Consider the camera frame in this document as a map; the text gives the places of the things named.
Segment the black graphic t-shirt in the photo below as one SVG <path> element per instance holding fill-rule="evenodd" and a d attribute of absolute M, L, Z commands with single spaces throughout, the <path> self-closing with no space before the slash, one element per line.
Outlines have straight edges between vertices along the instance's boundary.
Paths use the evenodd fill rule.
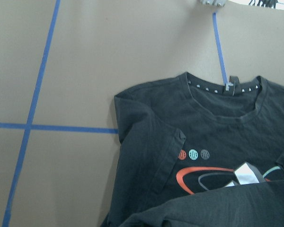
<path fill-rule="evenodd" d="M 284 86 L 190 73 L 114 97 L 119 160 L 104 227 L 284 227 Z"/>

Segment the aluminium frame post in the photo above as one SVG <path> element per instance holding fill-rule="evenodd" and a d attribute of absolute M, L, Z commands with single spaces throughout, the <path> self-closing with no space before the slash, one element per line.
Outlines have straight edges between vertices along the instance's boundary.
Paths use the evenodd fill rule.
<path fill-rule="evenodd" d="M 215 7 L 224 7 L 227 0 L 199 0 L 203 5 L 215 6 Z"/>

